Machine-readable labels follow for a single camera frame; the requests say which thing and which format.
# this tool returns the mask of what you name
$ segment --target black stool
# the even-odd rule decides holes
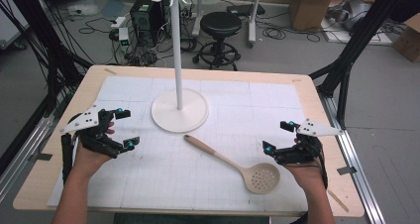
[[[239,32],[242,28],[241,20],[228,12],[209,13],[201,19],[200,27],[203,32],[213,37],[216,42],[204,45],[198,54],[192,58],[192,61],[198,63],[201,58],[210,64],[209,69],[231,64],[234,67],[234,71],[237,71],[235,60],[240,59],[241,55],[234,47],[224,43],[224,41],[226,38],[232,37]]]

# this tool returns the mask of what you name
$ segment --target round white base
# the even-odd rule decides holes
[[[152,117],[161,128],[187,133],[200,127],[209,115],[207,100],[198,92],[182,89],[181,110],[177,109],[176,90],[160,95],[152,105]]]

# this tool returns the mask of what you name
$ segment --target spoon handle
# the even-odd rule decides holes
[[[220,160],[222,160],[223,162],[231,165],[232,167],[236,168],[238,171],[242,172],[242,167],[238,166],[236,163],[232,162],[231,160],[227,159],[226,157],[224,157],[223,155],[221,155],[220,153],[216,152],[215,150],[213,150],[211,147],[207,146],[206,144],[204,144],[203,142],[201,142],[200,140],[190,136],[190,135],[184,135],[184,139],[191,144],[192,146],[200,149],[201,151],[212,155],[215,158],[218,158]]]

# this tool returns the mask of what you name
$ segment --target person's left hand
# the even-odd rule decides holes
[[[112,127],[113,125],[114,122],[109,123],[109,127]],[[108,129],[106,133],[114,134],[115,131]],[[77,145],[76,158],[71,172],[77,172],[82,177],[90,178],[102,167],[103,164],[109,160],[111,160],[110,157],[89,151],[79,142]]]

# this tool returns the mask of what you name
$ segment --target wooden table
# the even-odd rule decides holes
[[[94,65],[87,72],[85,78],[77,89],[73,99],[62,115],[46,144],[43,153],[52,154],[50,161],[37,161],[28,175],[25,183],[14,200],[14,207],[22,210],[54,210],[47,206],[56,180],[61,173],[61,147],[59,128],[66,125],[74,115],[88,109],[101,89],[107,76],[137,76],[155,78],[174,78],[173,68],[146,68]],[[329,120],[318,97],[312,79],[301,74],[279,74],[258,72],[237,72],[220,70],[184,69],[184,79],[199,80],[235,80],[259,83],[280,83],[294,85],[300,99],[305,117],[315,121],[329,124]],[[329,177],[330,202],[335,216],[362,216],[365,210],[362,206],[358,192],[349,174],[339,175],[338,168],[346,163],[341,154],[335,137],[320,138],[324,145],[326,167]],[[159,212],[145,209],[99,209],[113,212]],[[194,211],[172,211],[179,214],[200,214]],[[268,215],[290,215],[287,213],[268,213]]]

